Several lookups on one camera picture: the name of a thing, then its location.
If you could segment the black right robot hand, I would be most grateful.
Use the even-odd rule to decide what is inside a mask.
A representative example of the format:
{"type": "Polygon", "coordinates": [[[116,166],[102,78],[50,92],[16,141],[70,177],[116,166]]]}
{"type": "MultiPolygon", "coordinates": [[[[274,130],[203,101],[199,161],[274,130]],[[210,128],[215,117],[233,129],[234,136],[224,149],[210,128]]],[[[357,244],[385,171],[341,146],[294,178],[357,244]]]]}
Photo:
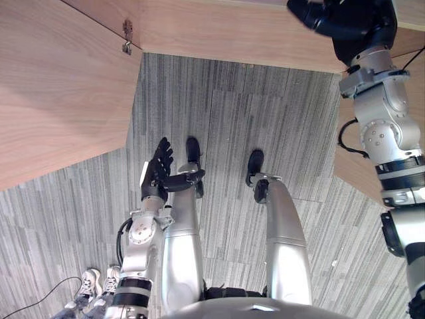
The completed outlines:
{"type": "Polygon", "coordinates": [[[308,29],[330,37],[346,66],[367,49],[393,47],[398,25],[392,1],[288,1],[287,8],[308,29]]]}

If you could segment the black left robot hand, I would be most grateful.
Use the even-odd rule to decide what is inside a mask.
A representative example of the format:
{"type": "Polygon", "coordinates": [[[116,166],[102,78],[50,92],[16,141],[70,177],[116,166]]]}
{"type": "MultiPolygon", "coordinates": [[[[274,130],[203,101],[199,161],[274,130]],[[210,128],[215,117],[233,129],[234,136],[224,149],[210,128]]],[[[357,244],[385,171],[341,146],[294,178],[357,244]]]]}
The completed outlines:
{"type": "Polygon", "coordinates": [[[141,184],[142,200],[154,196],[167,202],[169,192],[183,191],[195,184],[194,175],[191,173],[171,176],[172,154],[170,142],[163,137],[148,162],[141,184]]]}

